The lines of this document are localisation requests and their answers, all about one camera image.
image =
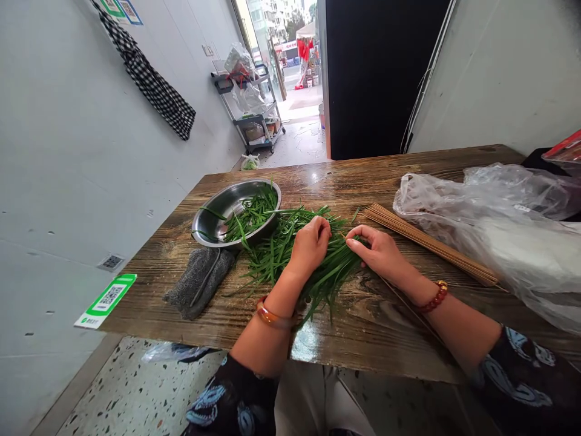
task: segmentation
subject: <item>stainless steel bowl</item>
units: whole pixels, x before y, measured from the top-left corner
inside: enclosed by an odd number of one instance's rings
[[[235,185],[221,190],[214,197],[210,198],[206,203],[204,203],[204,206],[221,214],[222,216],[226,217],[226,219],[229,219],[231,216],[233,216],[234,212],[236,212],[236,214],[242,212],[242,200],[246,200],[256,195],[264,183],[270,184],[270,180],[255,179],[236,183]],[[277,194],[276,209],[278,209],[280,207],[282,195],[280,193],[280,188],[276,183],[273,182],[272,187]],[[271,217],[266,220],[262,227],[250,233],[249,235],[246,235],[248,244],[256,244],[260,242],[261,239],[268,237],[276,227],[276,219],[277,214],[271,215]],[[206,238],[203,234],[196,232],[196,230],[201,230],[209,236],[216,238],[218,242]],[[192,222],[192,232],[194,232],[194,239],[202,245],[214,248],[228,247],[242,249],[241,239],[232,242],[224,242],[224,236],[222,236],[222,234],[227,230],[228,227],[224,225],[224,221],[219,219],[211,212],[203,209],[198,210],[194,216],[194,221]]]

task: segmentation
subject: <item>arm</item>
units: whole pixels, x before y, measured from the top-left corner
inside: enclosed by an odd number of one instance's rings
[[[290,262],[264,307],[292,317],[304,284],[327,253],[330,225],[315,217],[299,230]],[[268,326],[254,315],[206,389],[193,402],[183,436],[276,433],[274,400],[278,377],[289,353],[290,329]]]
[[[360,235],[371,248],[351,239]],[[438,286],[422,276],[386,233],[359,226],[351,250],[416,305]],[[425,315],[470,377],[474,393],[507,434],[578,434],[581,372],[566,359],[448,295]]]
[[[290,262],[264,302],[268,311],[284,318],[292,316],[304,284],[325,258],[330,236],[328,221],[319,216],[299,230]],[[230,355],[257,374],[277,377],[289,353],[290,337],[290,330],[270,327],[254,315]]]
[[[365,238],[371,248],[352,239],[355,235]],[[347,245],[369,268],[392,282],[416,306],[427,304],[438,293],[438,286],[404,258],[387,233],[361,225],[348,233]],[[476,369],[501,336],[500,324],[451,294],[426,318],[466,374]]]

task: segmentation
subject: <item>woman's left hand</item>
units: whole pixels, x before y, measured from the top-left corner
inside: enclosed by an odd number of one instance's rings
[[[314,217],[298,231],[286,269],[307,280],[325,258],[330,237],[329,221],[321,216]]]

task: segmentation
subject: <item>metal shelf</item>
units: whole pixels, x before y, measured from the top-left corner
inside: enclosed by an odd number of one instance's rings
[[[272,95],[272,103],[269,104],[268,107],[264,110],[264,112],[262,112],[260,114],[236,119],[234,117],[234,114],[232,113],[232,110],[230,109],[228,101],[225,98],[225,94],[230,93],[234,89],[234,86],[237,85],[236,82],[233,81],[231,78],[229,78],[227,74],[216,75],[214,73],[211,73],[211,80],[212,80],[212,83],[214,84],[214,86],[216,87],[218,94],[222,98],[222,101],[224,102],[226,109],[228,109],[228,113],[230,114],[230,118],[232,120],[232,123],[236,126],[236,130],[238,130],[238,133],[239,133],[240,137],[242,138],[242,141],[244,142],[244,146],[246,148],[246,151],[248,153],[252,153],[257,148],[269,147],[271,149],[271,152],[272,152],[274,149],[274,145],[276,144],[279,136],[281,135],[281,133],[286,133],[286,130],[283,127],[283,123],[282,123],[282,120],[280,117],[280,112],[278,110],[278,104],[277,104],[277,98],[274,95],[274,89],[272,88],[272,82],[271,82],[271,78],[268,74],[268,68],[265,65],[256,65],[256,68],[263,68],[265,70],[265,74],[261,75],[258,79],[253,80],[253,81],[243,81],[242,87],[245,89],[248,86],[248,83],[251,83],[252,85],[256,85],[258,90],[260,91],[260,96],[264,99],[265,98],[264,91],[263,91],[262,87],[259,85],[264,83],[264,82],[268,82],[268,87],[269,87],[269,89],[271,91],[271,95]],[[268,127],[266,126],[266,118],[274,110],[276,110],[277,116],[281,121],[280,121],[280,126],[278,128],[278,131],[274,135],[271,136],[270,132],[268,131]],[[244,132],[240,128],[241,126],[245,126],[245,125],[248,125],[250,123],[256,123],[256,124],[259,124],[262,126],[262,128],[264,130],[264,136],[266,137],[265,142],[263,142],[262,144],[250,145]]]

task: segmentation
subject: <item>bracelet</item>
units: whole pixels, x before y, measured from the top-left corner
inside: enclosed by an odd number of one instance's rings
[[[264,307],[264,300],[267,296],[261,297],[256,304],[256,313],[258,317],[262,319],[268,326],[277,329],[291,329],[297,325],[298,314],[295,312],[291,318],[283,318],[269,312],[267,308]]]
[[[437,308],[442,301],[448,295],[448,283],[443,280],[438,280],[436,284],[439,286],[440,290],[434,297],[434,299],[424,306],[417,307],[416,310],[420,313],[426,314],[432,312],[435,308]]]

